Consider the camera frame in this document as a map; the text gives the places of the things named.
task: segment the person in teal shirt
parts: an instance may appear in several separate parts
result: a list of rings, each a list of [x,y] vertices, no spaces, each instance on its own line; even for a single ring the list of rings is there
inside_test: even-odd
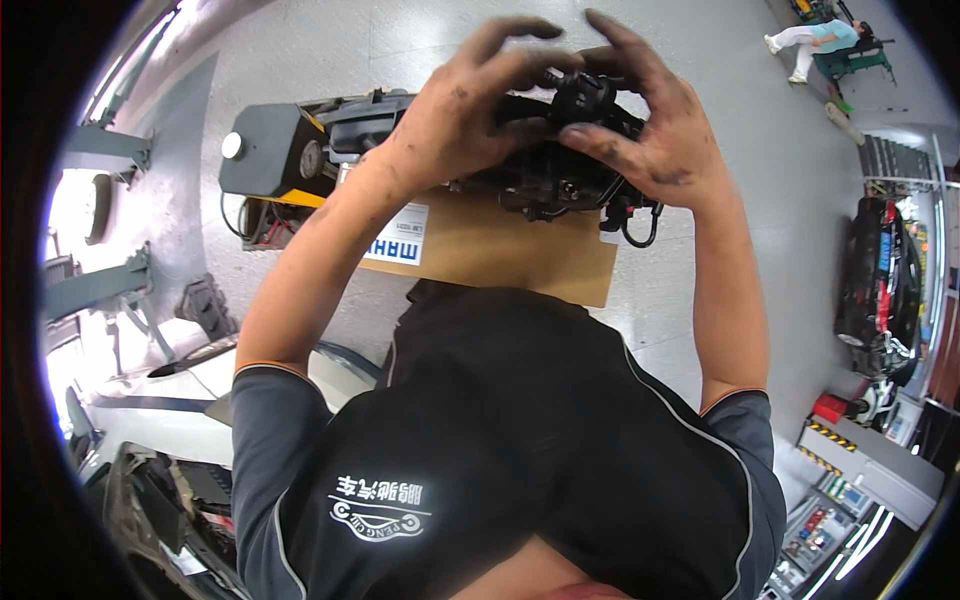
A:
[[[874,31],[865,21],[852,25],[833,19],[820,25],[788,27],[775,36],[764,36],[770,54],[776,54],[787,46],[798,45],[797,64],[793,74],[786,78],[792,84],[806,84],[806,74],[813,64],[813,55],[829,54],[844,48],[853,48],[860,39],[870,39]]]

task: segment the cable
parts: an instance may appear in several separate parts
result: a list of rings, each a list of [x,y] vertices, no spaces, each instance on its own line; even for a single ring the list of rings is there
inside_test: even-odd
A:
[[[241,233],[241,232],[238,231],[237,229],[233,228],[233,225],[230,224],[230,221],[229,221],[229,219],[227,218],[227,210],[224,208],[224,198],[225,198],[226,196],[227,196],[227,194],[226,194],[225,192],[223,192],[223,191],[220,192],[220,215],[224,218],[224,224],[227,226],[227,229],[230,230],[230,233],[232,233],[233,235],[236,235],[237,237],[239,237],[240,239],[242,239],[242,240],[245,241],[245,242],[250,242],[250,239],[249,239],[246,235],[244,235],[243,233]],[[248,199],[248,198],[244,198],[243,204],[240,206],[240,213],[241,213],[241,214],[243,213],[244,207],[247,206],[247,200],[249,200],[249,199]]]
[[[647,248],[654,243],[654,238],[657,237],[657,220],[659,217],[659,213],[655,212],[653,214],[653,220],[650,222],[650,235],[643,242],[637,242],[637,240],[634,239],[634,236],[632,236],[627,230],[627,223],[629,222],[627,219],[624,219],[623,225],[620,226],[620,231],[623,232],[623,237],[634,248]]]

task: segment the printed logo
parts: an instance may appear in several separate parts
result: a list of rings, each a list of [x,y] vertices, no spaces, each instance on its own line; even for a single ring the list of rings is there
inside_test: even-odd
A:
[[[367,485],[366,479],[353,479],[349,475],[337,477],[336,492],[329,494],[333,501],[330,518],[344,523],[353,535],[364,541],[386,541],[392,538],[412,538],[423,532],[423,518],[431,513],[404,506],[371,504],[348,498],[383,500],[419,506],[423,486],[396,481],[374,481]]]

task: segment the dirty hand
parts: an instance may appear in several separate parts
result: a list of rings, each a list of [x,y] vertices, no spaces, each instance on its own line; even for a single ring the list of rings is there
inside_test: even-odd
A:
[[[441,66],[407,109],[390,137],[375,149],[405,191],[416,193],[501,162],[549,133],[545,119],[497,127],[493,109],[510,89],[529,89],[548,67],[573,71],[583,59],[560,49],[500,52],[509,36],[552,38],[563,30],[532,16],[497,17]]]
[[[587,22],[610,46],[584,50],[587,72],[623,77],[650,107],[650,120],[634,142],[590,124],[565,127],[559,141],[623,175],[635,188],[664,204],[696,208],[726,177],[713,131],[690,84],[670,72],[637,34],[612,18],[586,11]]]

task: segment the black car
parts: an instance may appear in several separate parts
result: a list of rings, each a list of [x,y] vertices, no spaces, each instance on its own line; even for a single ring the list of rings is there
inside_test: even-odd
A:
[[[872,379],[896,373],[905,385],[916,368],[923,298],[920,258],[896,199],[860,199],[841,289],[834,332],[852,347],[853,369]]]

